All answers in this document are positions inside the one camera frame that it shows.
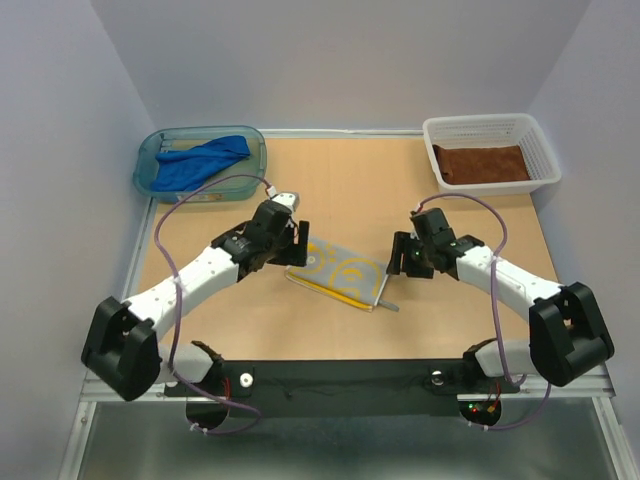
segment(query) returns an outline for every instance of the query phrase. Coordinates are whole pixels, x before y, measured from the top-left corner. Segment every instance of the blue towel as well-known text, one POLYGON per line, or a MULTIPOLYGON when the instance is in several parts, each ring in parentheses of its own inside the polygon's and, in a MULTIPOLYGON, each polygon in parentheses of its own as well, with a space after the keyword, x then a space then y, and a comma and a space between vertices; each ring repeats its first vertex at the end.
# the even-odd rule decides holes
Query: blue towel
POLYGON ((250 154, 247 140, 240 135, 216 138, 189 150, 158 153, 158 176, 151 183, 154 192, 190 192, 204 185, 216 173, 250 154))

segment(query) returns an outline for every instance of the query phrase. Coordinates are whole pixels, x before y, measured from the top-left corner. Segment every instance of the white plastic basket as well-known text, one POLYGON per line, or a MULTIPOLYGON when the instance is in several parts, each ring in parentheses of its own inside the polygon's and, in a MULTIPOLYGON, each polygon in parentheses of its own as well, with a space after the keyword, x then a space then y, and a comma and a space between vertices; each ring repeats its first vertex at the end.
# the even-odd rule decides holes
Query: white plastic basket
POLYGON ((526 114, 473 115, 430 118, 423 125, 431 168, 441 192, 475 196, 531 193, 542 185, 556 183, 562 174, 558 161, 538 122, 526 114), (520 146, 531 180, 521 182, 451 185, 442 179, 433 145, 442 148, 520 146))

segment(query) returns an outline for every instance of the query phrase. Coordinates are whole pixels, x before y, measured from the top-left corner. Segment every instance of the screw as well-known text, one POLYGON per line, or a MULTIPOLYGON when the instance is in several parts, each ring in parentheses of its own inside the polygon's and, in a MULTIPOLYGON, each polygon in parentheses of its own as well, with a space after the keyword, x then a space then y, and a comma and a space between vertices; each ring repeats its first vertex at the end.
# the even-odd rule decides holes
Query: screw
POLYGON ((444 375, 440 370, 434 370, 431 372, 431 383, 433 383, 436 387, 441 387, 444 385, 444 375))
POLYGON ((249 388, 251 385, 253 385, 253 375, 251 375, 250 373, 243 373, 242 375, 240 375, 240 385, 243 388, 249 388))

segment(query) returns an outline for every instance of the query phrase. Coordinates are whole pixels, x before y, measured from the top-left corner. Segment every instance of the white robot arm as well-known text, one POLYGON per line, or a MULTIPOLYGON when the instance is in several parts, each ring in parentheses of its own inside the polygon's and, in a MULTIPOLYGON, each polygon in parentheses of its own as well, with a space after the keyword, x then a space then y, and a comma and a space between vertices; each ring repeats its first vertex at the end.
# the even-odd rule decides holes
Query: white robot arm
MULTIPOLYGON (((293 222, 298 204, 295 193, 265 200, 252 220, 213 240, 180 270, 182 315, 265 263, 304 266, 309 224, 293 222)), ((173 277, 123 302, 106 299, 96 309, 83 363, 125 400, 139 397, 154 383, 175 381, 167 365, 169 348, 158 345, 174 325, 175 308, 173 277)), ((179 347, 175 364, 183 377, 197 383, 215 359, 215 352, 194 342, 179 347)))
MULTIPOLYGON (((439 208, 412 213, 411 221, 413 232, 395 234, 388 274, 433 278, 438 270, 491 294, 489 247, 470 235, 456 238, 439 208)), ((587 286, 560 285, 500 257, 495 262, 497 299, 529 322, 528 341, 504 342, 512 373, 539 374, 564 386, 611 358, 613 343, 587 286)), ((467 353, 487 377, 505 374, 495 339, 467 353)))

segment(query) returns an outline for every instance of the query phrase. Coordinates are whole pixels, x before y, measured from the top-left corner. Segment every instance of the translucent blue bin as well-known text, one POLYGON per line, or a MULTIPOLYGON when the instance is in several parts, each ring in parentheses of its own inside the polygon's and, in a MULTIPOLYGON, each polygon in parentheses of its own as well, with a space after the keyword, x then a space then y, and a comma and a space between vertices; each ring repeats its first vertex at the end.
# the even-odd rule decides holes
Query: translucent blue bin
MULTIPOLYGON (((133 172, 133 184, 144 195, 156 198, 160 202, 176 203, 190 192, 154 192, 151 190, 151 183, 158 175, 156 154, 168 150, 188 150, 209 140, 226 137, 227 135, 242 135, 245 137, 251 154, 235 165, 212 176, 208 181, 238 173, 264 178, 267 171, 267 147, 264 137, 255 128, 242 125, 167 128, 149 135, 140 145, 138 163, 133 172)), ((195 195, 189 199, 189 202, 245 200, 255 193, 258 184, 260 184, 260 181, 255 178, 233 178, 195 195)))

